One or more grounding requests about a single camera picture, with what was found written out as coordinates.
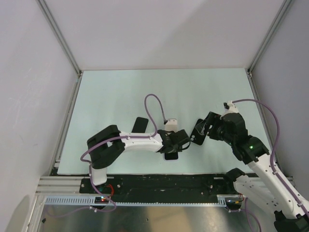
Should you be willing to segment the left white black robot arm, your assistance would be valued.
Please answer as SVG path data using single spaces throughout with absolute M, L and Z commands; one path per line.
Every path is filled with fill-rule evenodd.
M 90 155 L 90 187 L 97 193 L 107 188 L 107 168 L 124 152 L 150 151 L 160 154 L 182 152 L 191 140 L 185 130 L 157 130 L 153 133 L 128 133 L 110 125 L 87 140 Z

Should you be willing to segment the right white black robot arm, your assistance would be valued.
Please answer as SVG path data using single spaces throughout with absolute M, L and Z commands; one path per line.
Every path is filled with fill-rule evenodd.
M 225 174 L 223 188 L 245 195 L 267 213 L 274 214 L 274 226 L 279 232 L 307 232 L 309 230 L 309 202 L 284 176 L 273 161 L 263 142 L 248 134 L 245 121 L 239 113 L 223 116 L 209 112 L 202 132 L 209 138 L 224 141 L 231 146 L 235 157 L 247 165 L 267 189 L 255 186 L 240 169 Z

